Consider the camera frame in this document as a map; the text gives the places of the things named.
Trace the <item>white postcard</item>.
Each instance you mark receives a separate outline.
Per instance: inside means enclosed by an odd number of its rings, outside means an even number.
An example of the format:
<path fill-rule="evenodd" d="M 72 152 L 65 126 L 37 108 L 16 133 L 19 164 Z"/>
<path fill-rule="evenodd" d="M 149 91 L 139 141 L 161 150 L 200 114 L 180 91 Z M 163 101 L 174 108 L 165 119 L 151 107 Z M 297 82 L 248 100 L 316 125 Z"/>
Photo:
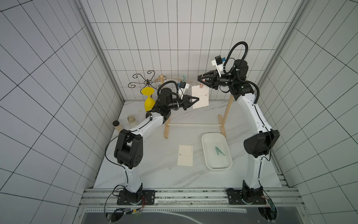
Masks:
<path fill-rule="evenodd" d="M 200 85 L 192 86 L 192 96 L 199 98 L 199 101 L 193 105 L 193 109 L 209 106 L 209 88 Z"/>
<path fill-rule="evenodd" d="M 193 166 L 194 147 L 189 145 L 179 145 L 178 166 Z"/>

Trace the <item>pink clothespin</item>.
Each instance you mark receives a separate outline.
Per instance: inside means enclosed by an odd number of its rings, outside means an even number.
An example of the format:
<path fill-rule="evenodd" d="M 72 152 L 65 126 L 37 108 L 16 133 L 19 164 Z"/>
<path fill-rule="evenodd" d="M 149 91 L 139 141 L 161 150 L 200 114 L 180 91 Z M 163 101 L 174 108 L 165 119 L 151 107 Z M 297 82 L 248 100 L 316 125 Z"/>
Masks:
<path fill-rule="evenodd" d="M 203 87 L 204 87 L 204 82 L 205 82 L 205 79 L 202 79 L 202 80 L 200 81 L 200 88 L 203 88 Z"/>

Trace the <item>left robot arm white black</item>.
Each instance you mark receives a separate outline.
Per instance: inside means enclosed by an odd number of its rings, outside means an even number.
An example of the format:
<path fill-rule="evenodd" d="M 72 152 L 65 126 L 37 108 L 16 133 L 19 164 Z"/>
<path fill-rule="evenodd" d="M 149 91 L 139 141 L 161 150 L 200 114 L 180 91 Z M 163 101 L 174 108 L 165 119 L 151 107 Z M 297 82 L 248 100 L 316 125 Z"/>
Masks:
<path fill-rule="evenodd" d="M 130 130 L 123 129 L 118 135 L 114 157 L 125 169 L 127 184 L 120 192 L 120 199 L 130 204 L 139 204 L 143 197 L 143 184 L 137 166 L 144 156 L 144 140 L 156 128 L 165 124 L 172 110 L 187 110 L 199 102 L 198 97 L 179 95 L 180 89 L 158 89 L 157 100 L 152 99 L 152 108 L 146 112 L 146 119 Z"/>

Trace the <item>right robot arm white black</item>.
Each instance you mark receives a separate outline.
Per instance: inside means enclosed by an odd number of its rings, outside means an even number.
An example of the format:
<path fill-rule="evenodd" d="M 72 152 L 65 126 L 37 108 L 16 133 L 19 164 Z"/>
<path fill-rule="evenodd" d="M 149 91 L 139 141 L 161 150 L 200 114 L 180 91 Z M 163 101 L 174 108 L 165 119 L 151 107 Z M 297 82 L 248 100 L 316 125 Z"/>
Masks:
<path fill-rule="evenodd" d="M 238 199 L 243 204 L 263 204 L 265 196 L 260 182 L 261 170 L 264 163 L 270 161 L 271 148 L 280 133 L 272 129 L 258 106 L 260 90 L 255 83 L 246 79 L 249 68 L 247 62 L 243 59 L 235 60 L 228 72 L 224 71 L 226 63 L 226 59 L 217 56 L 212 61 L 215 70 L 199 75 L 198 81 L 216 90 L 221 86 L 228 87 L 234 100 L 244 110 L 252 126 L 252 133 L 243 142 L 243 147 L 249 155 L 249 162 Z"/>

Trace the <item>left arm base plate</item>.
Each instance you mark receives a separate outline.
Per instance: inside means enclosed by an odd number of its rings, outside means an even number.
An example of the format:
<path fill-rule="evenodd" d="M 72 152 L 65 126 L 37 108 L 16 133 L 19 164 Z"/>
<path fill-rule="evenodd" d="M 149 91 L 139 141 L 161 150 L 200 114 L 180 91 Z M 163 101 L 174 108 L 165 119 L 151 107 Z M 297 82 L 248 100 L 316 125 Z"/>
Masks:
<path fill-rule="evenodd" d="M 155 194 L 155 190 L 140 190 L 137 193 L 122 190 L 119 192 L 117 205 L 154 205 Z"/>

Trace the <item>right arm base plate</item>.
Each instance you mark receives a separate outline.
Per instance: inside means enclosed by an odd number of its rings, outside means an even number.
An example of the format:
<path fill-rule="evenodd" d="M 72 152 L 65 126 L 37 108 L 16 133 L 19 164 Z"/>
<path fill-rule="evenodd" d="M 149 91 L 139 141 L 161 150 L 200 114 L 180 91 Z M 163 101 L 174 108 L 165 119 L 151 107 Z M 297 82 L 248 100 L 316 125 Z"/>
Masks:
<path fill-rule="evenodd" d="M 228 203 L 230 205 L 265 205 L 263 190 L 258 189 L 226 189 Z"/>

